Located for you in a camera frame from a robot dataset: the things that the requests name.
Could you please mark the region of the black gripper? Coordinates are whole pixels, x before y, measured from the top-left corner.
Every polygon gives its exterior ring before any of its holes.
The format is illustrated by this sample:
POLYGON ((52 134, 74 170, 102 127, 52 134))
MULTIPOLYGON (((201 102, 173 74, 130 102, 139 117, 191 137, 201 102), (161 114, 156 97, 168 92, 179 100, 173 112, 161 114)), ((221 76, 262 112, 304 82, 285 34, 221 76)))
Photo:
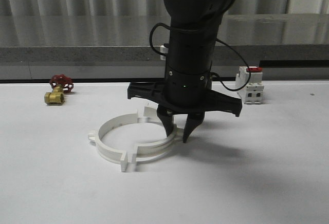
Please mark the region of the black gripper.
POLYGON ((223 111, 239 116, 242 110, 242 100, 227 96, 211 89, 211 65, 206 68, 189 69, 183 66, 183 71, 166 63, 164 80, 161 82, 132 82, 127 89, 127 98, 143 98, 158 105, 157 117, 162 122, 166 135, 173 131, 173 113, 188 114, 183 143, 186 143, 191 133, 202 124, 207 111, 223 111))

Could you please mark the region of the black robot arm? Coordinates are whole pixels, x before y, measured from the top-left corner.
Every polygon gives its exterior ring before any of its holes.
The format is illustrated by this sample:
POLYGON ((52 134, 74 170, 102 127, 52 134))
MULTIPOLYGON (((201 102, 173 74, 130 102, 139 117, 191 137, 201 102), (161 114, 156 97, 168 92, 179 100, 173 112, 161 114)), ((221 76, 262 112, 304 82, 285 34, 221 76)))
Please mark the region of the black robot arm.
POLYGON ((207 111, 224 111, 236 116, 242 100, 211 88, 212 54, 224 13, 235 0, 163 0, 171 23, 169 49, 161 82, 131 83, 128 98, 139 97, 158 104, 157 115, 167 135, 173 118, 187 115, 182 136, 187 141, 202 124, 207 111))

